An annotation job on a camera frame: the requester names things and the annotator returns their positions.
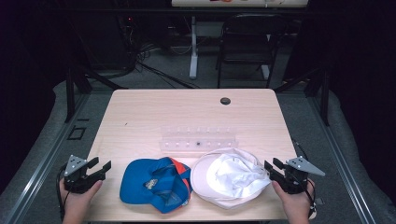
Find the aluminium rail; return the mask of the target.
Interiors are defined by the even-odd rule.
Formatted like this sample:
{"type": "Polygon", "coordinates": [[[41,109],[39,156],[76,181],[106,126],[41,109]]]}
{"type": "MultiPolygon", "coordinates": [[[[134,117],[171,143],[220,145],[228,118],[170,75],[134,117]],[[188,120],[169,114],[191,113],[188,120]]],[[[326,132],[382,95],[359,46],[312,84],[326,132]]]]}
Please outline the aluminium rail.
{"type": "Polygon", "coordinates": [[[94,95],[81,95],[76,114],[65,123],[64,104],[56,102],[21,169],[0,195],[0,224],[61,224],[57,174],[70,155],[88,156],[101,117],[91,111],[100,108],[94,95]],[[86,128],[81,140],[67,139],[74,125],[86,128]]]}
{"type": "Polygon", "coordinates": [[[324,132],[326,140],[330,144],[330,152],[332,155],[332,159],[335,163],[335,167],[337,168],[338,174],[341,176],[343,180],[344,186],[346,187],[346,191],[349,195],[350,200],[352,201],[355,210],[361,220],[362,224],[377,224],[375,218],[373,216],[372,211],[370,210],[368,203],[363,197],[361,188],[358,186],[347,161],[344,157],[344,154],[337,143],[335,136],[333,135],[332,129],[330,126],[327,126],[325,122],[322,120],[322,117],[319,112],[319,105],[315,98],[308,97],[308,103],[314,111],[315,118],[318,121],[320,129],[324,132]]]}

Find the person's left hand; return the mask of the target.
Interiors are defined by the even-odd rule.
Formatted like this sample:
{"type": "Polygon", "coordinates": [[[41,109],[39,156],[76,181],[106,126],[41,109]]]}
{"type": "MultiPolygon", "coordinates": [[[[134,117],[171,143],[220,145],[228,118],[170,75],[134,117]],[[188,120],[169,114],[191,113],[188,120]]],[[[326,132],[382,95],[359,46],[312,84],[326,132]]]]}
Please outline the person's left hand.
{"type": "Polygon", "coordinates": [[[90,208],[94,195],[102,187],[103,181],[98,180],[88,191],[82,194],[70,193],[64,188],[64,179],[59,182],[62,206],[64,207],[63,224],[82,224],[90,208]]]}

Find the white cap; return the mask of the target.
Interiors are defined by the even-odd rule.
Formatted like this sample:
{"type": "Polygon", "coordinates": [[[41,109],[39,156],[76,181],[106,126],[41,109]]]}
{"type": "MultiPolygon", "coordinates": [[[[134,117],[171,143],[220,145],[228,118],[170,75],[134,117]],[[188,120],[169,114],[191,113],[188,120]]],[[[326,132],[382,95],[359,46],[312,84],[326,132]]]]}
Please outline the white cap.
{"type": "Polygon", "coordinates": [[[270,182],[256,156],[234,147],[210,151],[191,168],[195,193],[223,209],[234,209],[255,199],[270,182]]]}

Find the blue and orange cap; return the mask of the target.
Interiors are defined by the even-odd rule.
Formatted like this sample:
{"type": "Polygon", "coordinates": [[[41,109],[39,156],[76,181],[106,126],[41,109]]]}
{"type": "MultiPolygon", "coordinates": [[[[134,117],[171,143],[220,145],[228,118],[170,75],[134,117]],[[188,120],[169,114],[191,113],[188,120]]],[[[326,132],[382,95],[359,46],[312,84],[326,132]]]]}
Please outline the blue and orange cap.
{"type": "Polygon", "coordinates": [[[187,205],[191,193],[191,168],[173,158],[138,159],[126,168],[120,199],[129,204],[151,204],[163,214],[187,205]]]}

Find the person's right hand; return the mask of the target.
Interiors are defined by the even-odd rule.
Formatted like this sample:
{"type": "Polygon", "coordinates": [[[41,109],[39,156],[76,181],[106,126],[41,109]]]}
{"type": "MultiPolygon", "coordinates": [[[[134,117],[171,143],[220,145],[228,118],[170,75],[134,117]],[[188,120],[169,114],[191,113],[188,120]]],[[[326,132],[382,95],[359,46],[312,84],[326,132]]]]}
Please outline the person's right hand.
{"type": "Polygon", "coordinates": [[[289,224],[309,224],[311,201],[307,194],[288,194],[276,181],[272,182],[272,186],[282,202],[289,224]]]}

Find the black tape square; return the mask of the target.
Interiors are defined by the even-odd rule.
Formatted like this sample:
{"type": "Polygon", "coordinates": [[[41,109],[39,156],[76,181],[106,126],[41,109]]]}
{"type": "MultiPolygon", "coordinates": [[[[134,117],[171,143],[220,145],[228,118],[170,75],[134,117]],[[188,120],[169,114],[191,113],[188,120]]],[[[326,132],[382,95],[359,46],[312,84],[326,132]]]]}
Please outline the black tape square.
{"type": "Polygon", "coordinates": [[[67,136],[68,140],[81,140],[86,132],[85,127],[78,127],[76,125],[73,126],[72,130],[70,131],[69,135],[67,136]]]}

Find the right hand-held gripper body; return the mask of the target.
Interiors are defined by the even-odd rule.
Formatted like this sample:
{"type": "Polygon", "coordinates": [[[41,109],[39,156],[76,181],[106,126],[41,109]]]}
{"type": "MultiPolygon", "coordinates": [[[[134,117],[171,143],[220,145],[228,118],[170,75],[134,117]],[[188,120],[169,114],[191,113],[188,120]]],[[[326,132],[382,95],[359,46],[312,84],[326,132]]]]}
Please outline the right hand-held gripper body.
{"type": "Polygon", "coordinates": [[[284,164],[284,174],[281,174],[281,177],[274,181],[288,194],[298,194],[305,191],[309,174],[325,176],[323,171],[302,156],[286,160],[284,164]]]}

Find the white desk leg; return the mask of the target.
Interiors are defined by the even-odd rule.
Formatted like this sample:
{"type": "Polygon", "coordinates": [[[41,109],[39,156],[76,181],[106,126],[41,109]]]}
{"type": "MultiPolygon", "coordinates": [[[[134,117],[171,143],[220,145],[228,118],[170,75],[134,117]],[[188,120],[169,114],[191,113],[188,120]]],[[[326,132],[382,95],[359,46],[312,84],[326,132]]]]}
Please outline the white desk leg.
{"type": "Polygon", "coordinates": [[[198,53],[197,53],[197,36],[196,36],[196,19],[191,18],[191,65],[190,79],[197,78],[198,53]]]}

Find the dark equipment cabinet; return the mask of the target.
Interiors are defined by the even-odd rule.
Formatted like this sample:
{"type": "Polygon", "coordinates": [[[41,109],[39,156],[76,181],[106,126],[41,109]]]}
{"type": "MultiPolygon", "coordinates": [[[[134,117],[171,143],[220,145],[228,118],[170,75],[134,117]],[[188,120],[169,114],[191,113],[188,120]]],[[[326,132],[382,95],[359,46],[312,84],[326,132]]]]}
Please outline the dark equipment cabinet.
{"type": "Polygon", "coordinates": [[[126,70],[134,66],[115,16],[74,14],[71,20],[93,69],[126,70]]]}

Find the black folding chair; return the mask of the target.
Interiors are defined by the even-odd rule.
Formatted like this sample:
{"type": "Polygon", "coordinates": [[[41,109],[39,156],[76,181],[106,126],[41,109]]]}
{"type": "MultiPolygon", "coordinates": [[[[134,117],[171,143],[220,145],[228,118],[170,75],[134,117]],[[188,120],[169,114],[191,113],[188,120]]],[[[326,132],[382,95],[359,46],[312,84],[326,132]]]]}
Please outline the black folding chair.
{"type": "Polygon", "coordinates": [[[266,88],[269,87],[276,56],[282,38],[288,28],[280,15],[244,13],[231,16],[221,27],[217,87],[222,80],[224,64],[268,66],[266,88]]]}

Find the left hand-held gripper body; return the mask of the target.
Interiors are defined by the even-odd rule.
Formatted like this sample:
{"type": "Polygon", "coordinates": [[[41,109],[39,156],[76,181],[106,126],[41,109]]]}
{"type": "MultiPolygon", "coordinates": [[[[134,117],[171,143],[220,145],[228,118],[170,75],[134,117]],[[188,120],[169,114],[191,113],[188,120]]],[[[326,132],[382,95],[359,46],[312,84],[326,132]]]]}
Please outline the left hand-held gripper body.
{"type": "Polygon", "coordinates": [[[86,159],[71,155],[64,170],[64,188],[67,191],[82,194],[88,191],[98,180],[105,180],[106,176],[87,174],[86,159]]]}

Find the black metal stand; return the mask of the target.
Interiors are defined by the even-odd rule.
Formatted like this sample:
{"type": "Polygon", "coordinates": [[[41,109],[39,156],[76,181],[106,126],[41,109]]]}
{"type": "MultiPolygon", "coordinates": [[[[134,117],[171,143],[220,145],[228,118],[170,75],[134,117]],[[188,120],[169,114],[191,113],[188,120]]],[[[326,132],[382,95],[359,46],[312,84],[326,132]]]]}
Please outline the black metal stand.
{"type": "Polygon", "coordinates": [[[92,86],[89,83],[87,76],[96,79],[100,83],[108,86],[113,91],[124,90],[124,87],[108,80],[105,77],[100,76],[98,73],[94,72],[88,67],[78,65],[70,68],[65,77],[67,102],[67,115],[64,121],[65,123],[69,122],[75,115],[75,87],[77,87],[83,94],[89,94],[92,91],[92,86]]]}
{"type": "Polygon", "coordinates": [[[329,95],[330,95],[330,68],[320,67],[310,70],[309,72],[298,76],[297,78],[288,81],[286,84],[275,88],[276,93],[280,93],[297,85],[304,79],[308,78],[308,84],[304,89],[306,97],[315,97],[320,91],[320,105],[319,115],[326,126],[329,126],[328,109],[329,109],[329,95]]]}

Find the white desk top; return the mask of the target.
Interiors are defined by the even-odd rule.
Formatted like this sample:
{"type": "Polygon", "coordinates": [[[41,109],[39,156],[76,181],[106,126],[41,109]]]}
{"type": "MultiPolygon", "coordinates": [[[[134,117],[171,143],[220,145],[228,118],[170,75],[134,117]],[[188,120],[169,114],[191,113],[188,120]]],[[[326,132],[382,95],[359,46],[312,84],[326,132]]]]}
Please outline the white desk top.
{"type": "Polygon", "coordinates": [[[306,7],[309,0],[171,0],[173,7],[306,7]]]}

